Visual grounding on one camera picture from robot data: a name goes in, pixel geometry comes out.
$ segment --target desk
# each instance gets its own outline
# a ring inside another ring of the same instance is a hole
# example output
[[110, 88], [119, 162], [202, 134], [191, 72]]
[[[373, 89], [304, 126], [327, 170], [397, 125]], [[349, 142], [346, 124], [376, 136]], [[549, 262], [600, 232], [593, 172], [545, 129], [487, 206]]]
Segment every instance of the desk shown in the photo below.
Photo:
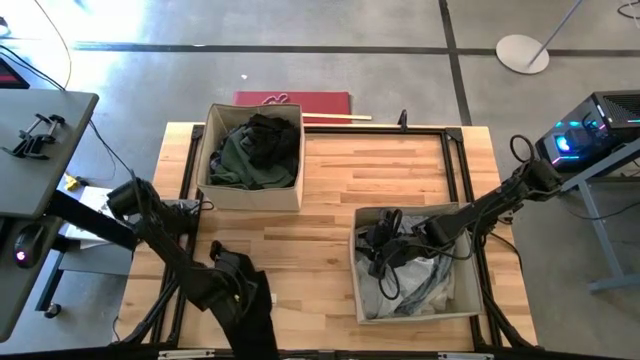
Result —
[[[169, 123], [153, 184], [161, 197], [177, 198], [193, 123]], [[486, 127], [463, 127], [476, 198], [499, 185]], [[308, 134], [300, 213], [205, 211], [194, 259], [211, 264], [209, 244], [249, 254], [267, 272], [277, 297], [272, 317], [281, 349], [472, 350], [466, 318], [422, 324], [358, 326], [347, 242], [354, 209], [449, 202], [440, 141], [421, 135]], [[455, 148], [451, 147], [454, 157]], [[456, 173], [459, 166], [454, 159]], [[192, 179], [191, 196], [196, 186]], [[462, 185], [457, 176], [460, 198]], [[512, 241], [511, 230], [497, 234]], [[496, 302], [528, 341], [536, 343], [518, 259], [489, 238], [485, 248]], [[135, 251], [116, 330], [131, 333], [158, 296], [164, 264], [148, 246]], [[163, 338], [173, 317], [167, 307]], [[486, 321], [481, 318], [488, 338]], [[228, 348], [210, 312], [187, 304], [179, 347]]]

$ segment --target green cloth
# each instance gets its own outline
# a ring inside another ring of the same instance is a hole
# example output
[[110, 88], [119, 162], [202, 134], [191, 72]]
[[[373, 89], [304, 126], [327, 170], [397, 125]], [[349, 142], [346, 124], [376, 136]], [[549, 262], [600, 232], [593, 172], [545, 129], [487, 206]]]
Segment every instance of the green cloth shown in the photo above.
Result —
[[222, 149], [220, 165], [211, 174], [211, 184], [248, 190], [289, 186], [294, 178], [283, 166], [256, 169], [251, 165], [249, 154], [241, 145], [244, 137], [241, 129], [229, 135]]

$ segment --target concrete floor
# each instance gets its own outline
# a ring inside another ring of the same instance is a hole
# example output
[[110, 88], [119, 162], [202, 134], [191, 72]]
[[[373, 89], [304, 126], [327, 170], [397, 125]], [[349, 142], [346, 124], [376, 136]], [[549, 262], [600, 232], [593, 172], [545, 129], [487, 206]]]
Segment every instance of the concrete floor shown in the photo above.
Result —
[[[491, 49], [502, 36], [513, 33], [543, 40], [573, 1], [448, 3], [457, 46]], [[43, 0], [42, 4], [69, 41], [446, 47], [437, 0]], [[63, 81], [65, 55], [38, 9], [20, 0], [2, 5], [0, 15], [9, 21], [12, 36], [48, 40], [7, 43]], [[640, 29], [633, 20], [616, 14], [618, 6], [616, 1], [586, 0], [551, 48], [640, 49]], [[72, 57], [69, 88], [100, 95], [94, 121], [107, 142], [145, 178], [153, 175], [166, 122], [201, 121], [212, 102], [229, 103], [236, 90], [346, 90], [353, 95], [354, 113], [371, 114], [376, 122], [395, 122], [400, 110], [407, 108], [412, 124], [460, 124], [447, 55], [74, 51]], [[512, 134], [537, 139], [592, 91], [640, 88], [638, 64], [638, 57], [552, 57], [543, 73], [521, 76], [493, 56], [460, 57], [471, 121], [491, 129], [503, 178], [517, 165], [508, 150]], [[34, 87], [48, 87], [18, 71]], [[82, 139], [70, 170], [87, 177], [110, 177], [107, 155], [92, 133]], [[97, 183], [117, 186], [126, 180], [127, 174], [118, 168], [113, 179]], [[637, 186], [597, 187], [603, 213], [637, 199], [636, 194], [640, 195]], [[640, 289], [588, 293], [587, 283], [609, 272], [592, 226], [566, 212], [572, 204], [559, 199], [527, 204], [514, 225], [539, 342], [557, 351], [637, 358]], [[584, 212], [579, 205], [574, 211]], [[640, 271], [640, 243], [628, 235], [638, 226], [633, 222], [638, 214], [631, 210], [608, 223], [628, 271]], [[54, 298], [65, 313], [55, 320], [32, 311], [43, 280], [34, 288], [12, 338], [0, 344], [0, 353], [110, 341], [125, 285], [122, 277], [65, 274]]]

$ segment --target computer mouse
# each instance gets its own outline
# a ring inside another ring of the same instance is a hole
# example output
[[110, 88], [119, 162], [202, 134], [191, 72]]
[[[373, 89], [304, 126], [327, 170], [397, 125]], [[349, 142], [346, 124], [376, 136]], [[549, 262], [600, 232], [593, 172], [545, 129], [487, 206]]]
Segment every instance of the computer mouse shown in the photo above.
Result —
[[21, 268], [34, 267], [42, 256], [46, 229], [40, 224], [29, 224], [20, 230], [13, 246], [13, 256]]

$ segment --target cardboard box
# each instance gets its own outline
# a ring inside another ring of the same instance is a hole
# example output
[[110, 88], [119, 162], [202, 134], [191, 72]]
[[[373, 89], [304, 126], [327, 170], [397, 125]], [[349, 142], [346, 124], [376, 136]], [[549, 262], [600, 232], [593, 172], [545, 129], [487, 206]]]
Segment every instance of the cardboard box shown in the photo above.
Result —
[[[242, 190], [209, 184], [209, 159], [220, 147], [227, 133], [247, 121], [252, 115], [280, 117], [300, 128], [300, 163], [293, 187], [281, 189]], [[299, 105], [276, 104], [262, 106], [229, 106], [214, 104], [204, 128], [202, 151], [198, 161], [197, 185], [218, 209], [298, 211], [302, 204], [304, 181], [304, 129]]]
[[[438, 214], [451, 213], [459, 208], [458, 204], [445, 204], [426, 207], [369, 207], [357, 209], [354, 216], [351, 239], [349, 241], [349, 256], [351, 259], [351, 273], [353, 277], [354, 300], [356, 303], [356, 317], [359, 324], [388, 324], [406, 323], [415, 321], [433, 321], [453, 319], [459, 317], [470, 317], [482, 313], [482, 292], [480, 281], [478, 280], [478, 270], [475, 263], [475, 256], [469, 260], [453, 261], [453, 276], [455, 276], [454, 298], [447, 301], [447, 308], [444, 312], [421, 315], [405, 316], [397, 318], [367, 319], [362, 306], [360, 295], [360, 283], [356, 271], [356, 249], [355, 249], [355, 229], [365, 225], [373, 225], [377, 222], [380, 210], [401, 209], [403, 215], [426, 215], [435, 216]], [[467, 232], [456, 239], [455, 254], [465, 256], [469, 253], [470, 238]]]

